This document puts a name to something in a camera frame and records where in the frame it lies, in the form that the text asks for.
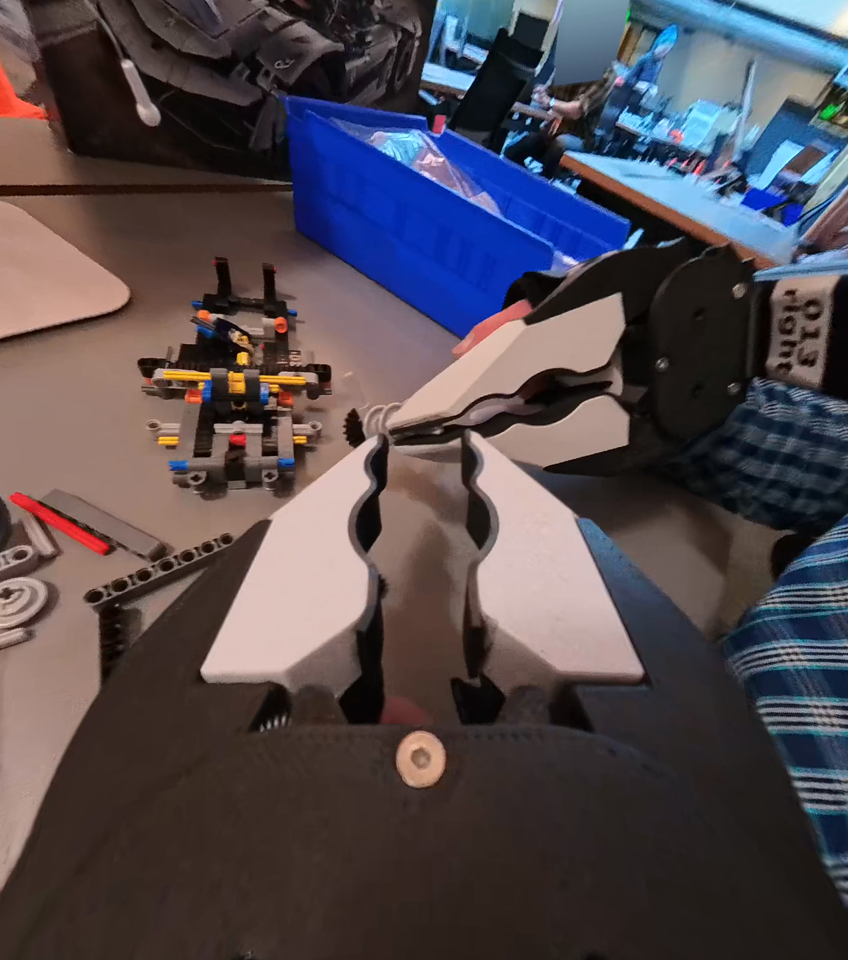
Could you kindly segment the wooden work table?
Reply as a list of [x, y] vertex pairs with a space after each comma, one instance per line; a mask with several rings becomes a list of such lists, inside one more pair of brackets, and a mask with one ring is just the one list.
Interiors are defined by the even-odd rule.
[[561, 166], [579, 180], [577, 193], [617, 213], [648, 241], [687, 236], [707, 246], [733, 245], [760, 268], [790, 262], [795, 233], [740, 202], [662, 166], [569, 151]]

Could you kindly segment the toy car chassis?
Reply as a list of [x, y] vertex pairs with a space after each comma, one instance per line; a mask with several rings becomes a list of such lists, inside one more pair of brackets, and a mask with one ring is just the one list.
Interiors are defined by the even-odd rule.
[[177, 420], [145, 429], [179, 489], [287, 496], [323, 434], [304, 408], [332, 395], [333, 370], [301, 348], [273, 264], [262, 263], [258, 295], [236, 291], [228, 258], [216, 256], [213, 267], [214, 290], [190, 304], [192, 340], [137, 360], [142, 392], [179, 404]]

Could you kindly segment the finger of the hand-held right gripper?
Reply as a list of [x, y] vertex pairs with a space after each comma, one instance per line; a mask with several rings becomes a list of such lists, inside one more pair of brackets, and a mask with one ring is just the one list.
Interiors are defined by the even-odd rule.
[[468, 434], [510, 460], [534, 467], [560, 467], [625, 449], [630, 442], [630, 415], [608, 393], [565, 395], [535, 414], [499, 413], [472, 425], [448, 419], [412, 424], [408, 408], [405, 403], [392, 416], [392, 442], [406, 455], [434, 461], [457, 457]]
[[608, 369], [625, 329], [621, 293], [555, 317], [509, 320], [405, 400], [394, 436], [433, 436], [479, 403], [515, 397], [538, 375], [587, 377]]

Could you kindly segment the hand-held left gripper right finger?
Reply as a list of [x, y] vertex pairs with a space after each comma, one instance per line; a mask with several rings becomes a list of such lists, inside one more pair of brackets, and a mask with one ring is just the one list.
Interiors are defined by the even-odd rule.
[[576, 514], [478, 434], [462, 440], [468, 676], [495, 687], [633, 686], [646, 672]]

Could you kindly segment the clear bags of toy parts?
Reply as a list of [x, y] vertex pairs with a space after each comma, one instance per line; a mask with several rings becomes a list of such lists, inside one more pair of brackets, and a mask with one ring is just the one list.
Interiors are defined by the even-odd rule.
[[430, 138], [416, 129], [372, 129], [361, 139], [386, 157], [455, 193], [472, 197], [475, 185]]

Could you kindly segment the black office chair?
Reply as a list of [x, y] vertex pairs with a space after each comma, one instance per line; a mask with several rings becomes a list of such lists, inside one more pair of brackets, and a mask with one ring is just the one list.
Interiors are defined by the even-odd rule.
[[486, 147], [513, 113], [513, 104], [526, 85], [533, 82], [541, 59], [541, 50], [515, 39], [505, 28], [498, 30], [447, 128]]

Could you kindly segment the grey toy pulley wheel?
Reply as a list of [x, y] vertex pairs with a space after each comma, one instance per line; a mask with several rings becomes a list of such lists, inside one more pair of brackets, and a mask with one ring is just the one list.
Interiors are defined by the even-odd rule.
[[47, 583], [32, 577], [0, 582], [0, 631], [22, 627], [36, 619], [49, 597]]

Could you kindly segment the blue plastic bin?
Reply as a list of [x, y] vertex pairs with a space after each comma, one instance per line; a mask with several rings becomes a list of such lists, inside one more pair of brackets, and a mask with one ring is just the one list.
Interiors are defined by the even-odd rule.
[[431, 138], [490, 209], [369, 142], [430, 138], [422, 116], [286, 96], [298, 232], [459, 337], [502, 308], [511, 283], [624, 246], [622, 216], [559, 188], [458, 133]]

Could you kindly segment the black holed toy beam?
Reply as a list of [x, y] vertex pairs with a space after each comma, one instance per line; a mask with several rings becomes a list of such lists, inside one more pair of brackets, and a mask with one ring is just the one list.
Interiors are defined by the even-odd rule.
[[98, 665], [102, 685], [132, 644], [134, 614], [118, 601], [108, 601], [97, 611]]

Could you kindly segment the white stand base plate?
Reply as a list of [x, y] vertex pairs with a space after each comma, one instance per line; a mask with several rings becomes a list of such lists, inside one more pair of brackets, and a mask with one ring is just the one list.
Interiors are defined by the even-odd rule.
[[0, 340], [106, 316], [129, 299], [122, 280], [0, 200]]

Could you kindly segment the red toy axle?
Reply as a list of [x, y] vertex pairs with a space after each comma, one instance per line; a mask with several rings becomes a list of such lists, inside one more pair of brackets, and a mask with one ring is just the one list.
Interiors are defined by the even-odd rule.
[[9, 499], [12, 504], [23, 510], [30, 517], [45, 523], [50, 529], [62, 534], [98, 556], [107, 556], [113, 549], [110, 544], [98, 535], [86, 530], [74, 521], [67, 519], [62, 514], [46, 507], [42, 502], [24, 493], [14, 491], [10, 494]]

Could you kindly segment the dark grey flat toy beam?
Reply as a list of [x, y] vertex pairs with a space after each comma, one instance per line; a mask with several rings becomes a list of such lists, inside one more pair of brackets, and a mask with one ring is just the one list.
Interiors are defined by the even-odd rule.
[[55, 488], [39, 502], [111, 546], [144, 560], [153, 562], [168, 555], [167, 544], [162, 540], [72, 493]]

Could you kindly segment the grey wheel with black gear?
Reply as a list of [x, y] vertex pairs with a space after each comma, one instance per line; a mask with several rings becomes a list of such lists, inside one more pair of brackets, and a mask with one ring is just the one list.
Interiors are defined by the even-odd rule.
[[390, 421], [403, 405], [403, 401], [395, 401], [350, 409], [343, 422], [343, 435], [348, 446], [357, 449], [368, 439], [377, 436], [391, 441]]

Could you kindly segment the short grey toy axle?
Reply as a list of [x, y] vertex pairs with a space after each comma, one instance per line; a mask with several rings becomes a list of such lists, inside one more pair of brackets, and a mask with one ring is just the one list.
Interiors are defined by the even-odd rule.
[[58, 547], [52, 537], [33, 514], [26, 513], [22, 517], [21, 524], [31, 547], [41, 558], [51, 560], [59, 555]]

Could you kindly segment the dark toy set box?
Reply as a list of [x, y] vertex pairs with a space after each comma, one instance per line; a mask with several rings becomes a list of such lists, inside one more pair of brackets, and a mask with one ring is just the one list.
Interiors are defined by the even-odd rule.
[[[433, 1], [23, 3], [70, 150], [289, 183], [286, 96], [409, 113]], [[135, 111], [99, 9], [160, 126]]]

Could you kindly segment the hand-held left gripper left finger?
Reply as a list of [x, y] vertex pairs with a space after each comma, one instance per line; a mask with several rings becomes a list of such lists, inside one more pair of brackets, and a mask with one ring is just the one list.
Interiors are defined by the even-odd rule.
[[358, 636], [380, 600], [368, 553], [381, 532], [387, 463], [387, 438], [369, 438], [274, 513], [202, 663], [205, 682], [358, 680]]

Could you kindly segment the dark grey holed toy beam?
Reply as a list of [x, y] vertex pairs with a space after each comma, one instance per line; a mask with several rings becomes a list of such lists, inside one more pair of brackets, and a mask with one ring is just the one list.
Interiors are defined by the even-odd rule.
[[99, 612], [109, 604], [122, 604], [151, 594], [193, 573], [201, 572], [229, 550], [235, 541], [236, 538], [229, 533], [202, 541], [196, 546], [155, 560], [89, 589], [83, 595], [83, 601]]

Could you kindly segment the person's plaid shirt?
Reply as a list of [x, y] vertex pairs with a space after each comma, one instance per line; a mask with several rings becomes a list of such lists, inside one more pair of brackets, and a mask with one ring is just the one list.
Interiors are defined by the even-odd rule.
[[787, 566], [722, 652], [848, 905], [848, 515]]

